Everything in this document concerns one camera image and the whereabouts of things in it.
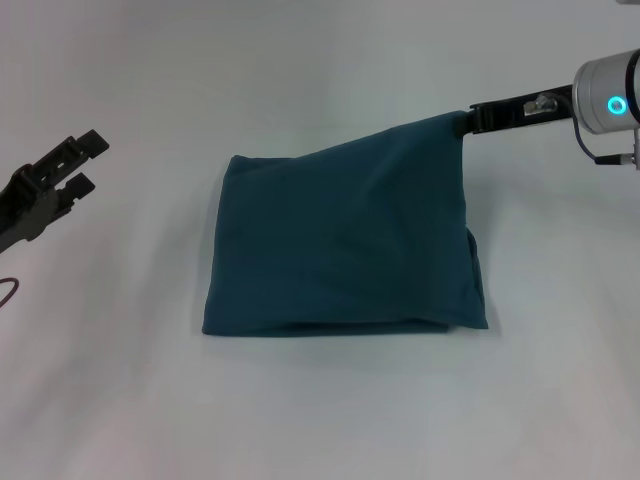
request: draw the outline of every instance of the dark green fabric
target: dark green fabric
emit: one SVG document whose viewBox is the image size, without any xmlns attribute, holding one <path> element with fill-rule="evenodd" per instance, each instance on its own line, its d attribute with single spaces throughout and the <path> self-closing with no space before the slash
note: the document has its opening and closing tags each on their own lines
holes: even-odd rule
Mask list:
<svg viewBox="0 0 640 480">
<path fill-rule="evenodd" d="M 487 328 L 453 133 L 461 114 L 296 159 L 234 157 L 203 333 Z"/>
</svg>

